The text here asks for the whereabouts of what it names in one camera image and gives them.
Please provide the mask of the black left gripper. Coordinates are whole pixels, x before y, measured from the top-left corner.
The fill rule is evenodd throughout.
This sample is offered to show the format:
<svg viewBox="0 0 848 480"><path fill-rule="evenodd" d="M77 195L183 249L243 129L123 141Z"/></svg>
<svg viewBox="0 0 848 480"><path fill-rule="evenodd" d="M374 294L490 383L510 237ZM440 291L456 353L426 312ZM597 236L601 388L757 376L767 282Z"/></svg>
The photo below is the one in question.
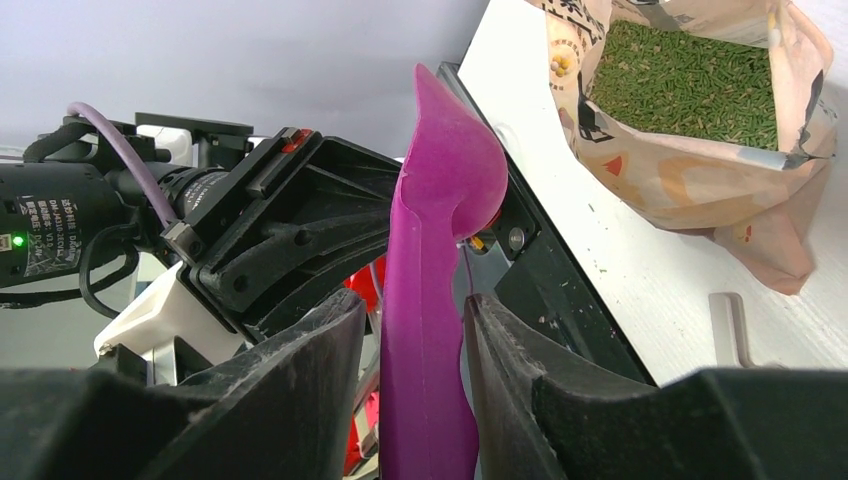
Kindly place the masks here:
<svg viewBox="0 0 848 480"><path fill-rule="evenodd" d="M271 337L386 251L399 173L389 157L296 129L231 170L169 173L181 279L223 322Z"/></svg>

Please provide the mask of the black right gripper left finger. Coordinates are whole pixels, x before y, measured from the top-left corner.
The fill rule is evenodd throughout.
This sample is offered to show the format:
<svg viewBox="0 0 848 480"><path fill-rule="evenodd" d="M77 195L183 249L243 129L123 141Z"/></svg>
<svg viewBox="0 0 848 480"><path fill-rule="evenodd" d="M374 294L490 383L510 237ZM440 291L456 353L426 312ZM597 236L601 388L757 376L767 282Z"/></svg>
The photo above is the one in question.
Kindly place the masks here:
<svg viewBox="0 0 848 480"><path fill-rule="evenodd" d="M176 386L104 369L1 374L5 479L339 479L366 321L335 292Z"/></svg>

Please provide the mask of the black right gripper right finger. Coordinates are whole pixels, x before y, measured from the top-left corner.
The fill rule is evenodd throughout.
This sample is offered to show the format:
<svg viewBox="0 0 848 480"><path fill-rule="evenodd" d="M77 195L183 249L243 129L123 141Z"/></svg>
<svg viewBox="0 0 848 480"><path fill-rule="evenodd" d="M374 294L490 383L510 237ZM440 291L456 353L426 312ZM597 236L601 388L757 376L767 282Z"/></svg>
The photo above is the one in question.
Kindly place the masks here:
<svg viewBox="0 0 848 480"><path fill-rule="evenodd" d="M464 326L486 479L843 479L847 376L705 369L656 388L476 294Z"/></svg>

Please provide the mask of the white bag clip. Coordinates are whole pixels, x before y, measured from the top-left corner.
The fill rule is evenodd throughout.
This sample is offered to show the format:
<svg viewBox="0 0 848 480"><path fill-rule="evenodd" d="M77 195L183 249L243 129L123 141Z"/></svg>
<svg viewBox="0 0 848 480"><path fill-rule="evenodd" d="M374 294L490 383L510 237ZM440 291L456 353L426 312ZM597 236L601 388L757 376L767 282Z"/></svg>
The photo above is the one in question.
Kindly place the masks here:
<svg viewBox="0 0 848 480"><path fill-rule="evenodd" d="M744 302L738 293L711 293L708 302L718 366L785 369L779 363L757 364L752 360Z"/></svg>

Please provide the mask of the purple litter scoop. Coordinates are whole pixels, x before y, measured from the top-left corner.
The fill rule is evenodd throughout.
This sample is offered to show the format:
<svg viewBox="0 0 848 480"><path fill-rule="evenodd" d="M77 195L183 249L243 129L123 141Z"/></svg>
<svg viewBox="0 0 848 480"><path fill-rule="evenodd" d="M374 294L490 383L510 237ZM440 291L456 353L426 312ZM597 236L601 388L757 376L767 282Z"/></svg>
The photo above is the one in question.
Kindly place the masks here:
<svg viewBox="0 0 848 480"><path fill-rule="evenodd" d="M428 68L390 215L380 342L384 479L470 479L479 437L461 378L458 244L496 216L508 167L496 135Z"/></svg>

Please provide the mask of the beige cat litter bag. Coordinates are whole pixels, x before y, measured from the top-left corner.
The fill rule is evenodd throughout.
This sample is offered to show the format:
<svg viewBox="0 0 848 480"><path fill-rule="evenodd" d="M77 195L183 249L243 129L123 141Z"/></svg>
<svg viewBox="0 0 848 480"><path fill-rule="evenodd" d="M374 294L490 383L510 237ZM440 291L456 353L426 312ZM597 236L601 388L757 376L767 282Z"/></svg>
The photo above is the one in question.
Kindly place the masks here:
<svg viewBox="0 0 848 480"><path fill-rule="evenodd" d="M710 238L761 283L794 295L814 271L805 240L834 162L838 116L824 100L833 61L790 1L540 1L548 81L569 149L655 227ZM590 99L608 31L626 21L763 48L778 146L766 150L633 129Z"/></svg>

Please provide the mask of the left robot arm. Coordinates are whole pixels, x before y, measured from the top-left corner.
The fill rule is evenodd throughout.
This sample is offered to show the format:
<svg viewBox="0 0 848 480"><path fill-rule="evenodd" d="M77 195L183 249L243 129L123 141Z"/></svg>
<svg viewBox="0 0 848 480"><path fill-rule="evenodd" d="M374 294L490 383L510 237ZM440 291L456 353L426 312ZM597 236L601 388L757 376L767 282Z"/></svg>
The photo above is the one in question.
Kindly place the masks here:
<svg viewBox="0 0 848 480"><path fill-rule="evenodd" d="M1 304L35 308L98 293L143 253L229 333L252 343L304 316L383 255L400 163L286 127L137 113L117 132L136 179L87 119L67 116L1 168Z"/></svg>

